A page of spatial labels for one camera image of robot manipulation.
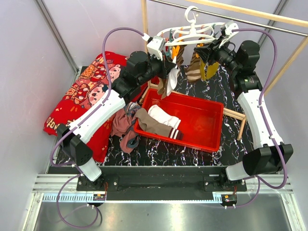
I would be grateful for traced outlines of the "white round clip hanger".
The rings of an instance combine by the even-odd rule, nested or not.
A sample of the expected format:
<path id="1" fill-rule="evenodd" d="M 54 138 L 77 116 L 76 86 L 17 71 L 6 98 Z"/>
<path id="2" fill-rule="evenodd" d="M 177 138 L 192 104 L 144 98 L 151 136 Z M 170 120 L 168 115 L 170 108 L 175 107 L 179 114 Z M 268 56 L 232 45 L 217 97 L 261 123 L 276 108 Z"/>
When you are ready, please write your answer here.
<path id="1" fill-rule="evenodd" d="M 192 45 L 197 43 L 211 43 L 216 40 L 215 28 L 224 25 L 223 22 L 206 23 L 197 25 L 196 18 L 199 13 L 193 13 L 193 10 L 198 10 L 196 6 L 186 8 L 184 17 L 189 23 L 188 26 L 178 26 L 164 29 L 157 33 L 157 36 L 163 37 L 164 34 L 171 35 L 171 38 L 166 42 L 166 46 Z"/>

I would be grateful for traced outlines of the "white sock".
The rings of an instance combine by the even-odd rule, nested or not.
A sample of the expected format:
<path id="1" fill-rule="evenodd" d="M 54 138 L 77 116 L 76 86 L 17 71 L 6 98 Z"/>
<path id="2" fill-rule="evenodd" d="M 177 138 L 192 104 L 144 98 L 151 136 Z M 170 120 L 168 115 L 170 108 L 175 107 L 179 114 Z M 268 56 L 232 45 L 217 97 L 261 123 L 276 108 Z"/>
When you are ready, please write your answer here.
<path id="1" fill-rule="evenodd" d="M 157 104 L 152 105 L 148 110 L 149 116 L 151 116 L 154 120 L 158 121 L 161 124 L 171 126 L 172 128 L 177 129 L 180 125 L 181 120 L 176 117 L 169 115 L 162 108 L 160 108 Z"/>
<path id="2" fill-rule="evenodd" d="M 178 68 L 172 68 L 168 74 L 168 80 L 167 80 L 167 90 L 166 90 L 166 96 L 169 96 L 171 92 L 175 89 L 177 86 L 177 80 L 178 80 L 178 74 L 179 74 Z"/>

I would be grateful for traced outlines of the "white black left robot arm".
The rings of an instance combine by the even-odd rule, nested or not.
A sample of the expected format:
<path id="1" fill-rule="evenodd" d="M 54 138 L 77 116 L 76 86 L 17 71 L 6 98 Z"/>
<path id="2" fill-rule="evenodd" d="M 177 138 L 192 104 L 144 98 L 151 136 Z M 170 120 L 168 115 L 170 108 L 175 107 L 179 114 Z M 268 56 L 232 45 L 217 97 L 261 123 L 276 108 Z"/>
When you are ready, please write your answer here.
<path id="1" fill-rule="evenodd" d="M 112 83 L 112 88 L 80 118 L 69 126 L 57 128 L 61 150 L 72 160 L 78 171 L 87 178 L 87 185 L 97 191 L 103 187 L 102 171 L 93 159 L 93 151 L 87 145 L 93 134 L 113 114 L 137 97 L 143 84 L 154 77 L 166 78 L 176 67 L 176 58 L 163 55 L 158 59 L 153 54 L 135 51 Z"/>

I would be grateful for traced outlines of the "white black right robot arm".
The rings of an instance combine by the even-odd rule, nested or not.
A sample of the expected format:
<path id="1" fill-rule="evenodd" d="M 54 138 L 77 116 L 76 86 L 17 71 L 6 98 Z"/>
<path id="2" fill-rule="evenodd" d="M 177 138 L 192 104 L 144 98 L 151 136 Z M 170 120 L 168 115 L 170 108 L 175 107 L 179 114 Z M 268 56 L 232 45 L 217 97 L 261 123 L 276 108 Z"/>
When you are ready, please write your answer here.
<path id="1" fill-rule="evenodd" d="M 226 174 L 218 179 L 219 187 L 229 191 L 236 180 L 259 174 L 269 174 L 286 169 L 286 163 L 294 150 L 279 136 L 267 110 L 263 87 L 255 72 L 259 60 L 259 45 L 251 40 L 242 42 L 237 51 L 213 41 L 194 48 L 207 64 L 218 63 L 230 74 L 230 89 L 246 116 L 253 136 L 254 149 L 238 164 L 226 168 Z"/>

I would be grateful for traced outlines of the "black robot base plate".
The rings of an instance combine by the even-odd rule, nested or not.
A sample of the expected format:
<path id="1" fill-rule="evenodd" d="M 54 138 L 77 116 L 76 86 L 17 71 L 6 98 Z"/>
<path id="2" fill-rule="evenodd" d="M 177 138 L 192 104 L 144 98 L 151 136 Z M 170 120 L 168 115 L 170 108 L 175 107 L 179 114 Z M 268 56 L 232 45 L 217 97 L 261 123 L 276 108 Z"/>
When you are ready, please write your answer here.
<path id="1" fill-rule="evenodd" d="M 242 180 L 229 181 L 225 167 L 101 167 L 102 175 L 92 183 L 79 177 L 78 191 L 118 192 L 129 188 L 195 188 L 206 192 L 245 192 Z"/>

